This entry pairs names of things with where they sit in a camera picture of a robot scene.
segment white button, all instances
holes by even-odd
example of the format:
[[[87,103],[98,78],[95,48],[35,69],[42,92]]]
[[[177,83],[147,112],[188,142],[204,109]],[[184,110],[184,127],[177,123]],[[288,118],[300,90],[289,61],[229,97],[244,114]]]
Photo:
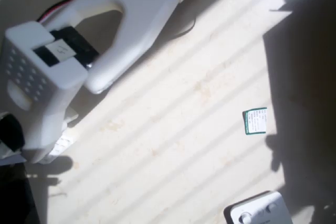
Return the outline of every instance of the white button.
[[[275,204],[275,203],[271,203],[271,204],[269,204],[269,205],[267,206],[266,210],[267,210],[268,212],[272,212],[276,207],[277,207],[277,204]]]
[[[243,213],[241,215],[240,219],[241,219],[242,224],[251,224],[252,223],[251,214],[249,214],[247,212]]]

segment red wire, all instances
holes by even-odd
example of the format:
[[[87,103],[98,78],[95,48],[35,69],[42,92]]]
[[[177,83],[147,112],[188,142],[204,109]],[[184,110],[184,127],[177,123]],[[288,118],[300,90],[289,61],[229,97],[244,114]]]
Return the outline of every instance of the red wire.
[[[62,3],[61,5],[57,5],[54,8],[50,9],[45,15],[43,15],[43,17],[40,20],[43,20],[45,17],[49,16],[50,13],[52,13],[53,11],[57,10],[58,8],[68,4],[69,2],[71,2],[72,0],[69,0],[65,3]]]
[[[52,9],[50,9],[48,12],[46,12],[41,18],[38,19],[39,22],[41,22],[41,20],[45,19],[47,16],[49,16],[50,13],[52,13],[53,11],[57,10],[58,8],[70,3],[72,0],[68,0],[66,2],[61,3],[60,5],[57,5],[55,7],[53,7]]]

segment cable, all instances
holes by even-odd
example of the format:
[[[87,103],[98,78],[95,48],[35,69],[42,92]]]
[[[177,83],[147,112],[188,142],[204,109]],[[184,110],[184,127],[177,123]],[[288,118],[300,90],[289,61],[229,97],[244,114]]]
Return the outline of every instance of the cable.
[[[70,3],[72,0],[61,0],[54,4],[53,6],[49,7],[47,10],[45,10],[42,15],[36,20],[37,22],[43,22],[45,21],[51,14],[55,13],[58,9],[60,9],[62,6]]]

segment white table surface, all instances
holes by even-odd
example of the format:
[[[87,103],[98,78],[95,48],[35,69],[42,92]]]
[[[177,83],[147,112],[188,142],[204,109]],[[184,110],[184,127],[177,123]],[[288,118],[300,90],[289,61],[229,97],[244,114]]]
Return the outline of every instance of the white table surface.
[[[53,1],[0,0],[8,7],[0,28],[34,18]],[[27,165],[41,221],[225,223],[226,206],[286,191],[286,171],[271,168],[275,154],[266,143],[279,129],[263,41],[289,15],[270,11],[283,4],[186,0],[105,97],[81,91],[74,106],[83,118],[66,132],[77,142],[51,165]],[[195,16],[191,32],[171,40]],[[245,135],[242,112],[264,106],[267,134]],[[294,222],[308,223],[313,203],[286,199]]]

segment stain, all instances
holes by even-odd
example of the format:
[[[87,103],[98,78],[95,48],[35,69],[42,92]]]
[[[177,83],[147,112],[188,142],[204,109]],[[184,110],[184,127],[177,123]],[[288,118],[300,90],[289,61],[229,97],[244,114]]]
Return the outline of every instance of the stain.
[[[153,157],[158,156],[158,152],[157,152],[156,150],[151,149],[151,151],[152,151],[152,156],[153,156]]]
[[[50,194],[49,198],[57,197],[57,196],[65,196],[68,197],[67,193],[57,193],[57,194]]]
[[[79,163],[78,163],[78,162],[74,162],[73,167],[74,167],[75,169],[78,169],[78,168],[79,168]]]
[[[123,128],[125,125],[125,122],[122,120],[120,123],[109,123],[108,126],[106,126],[106,128],[108,128],[111,131],[115,131],[117,132],[118,130],[120,130],[121,128]]]
[[[151,120],[153,123],[157,123],[159,120],[161,120],[162,116],[161,115],[155,115],[151,117]]]
[[[210,89],[206,85],[202,84],[200,81],[197,82],[194,90],[201,94],[203,104],[206,103],[211,97]]]
[[[177,146],[179,148],[180,151],[184,151],[184,144],[182,144],[180,141],[176,142],[177,143]]]

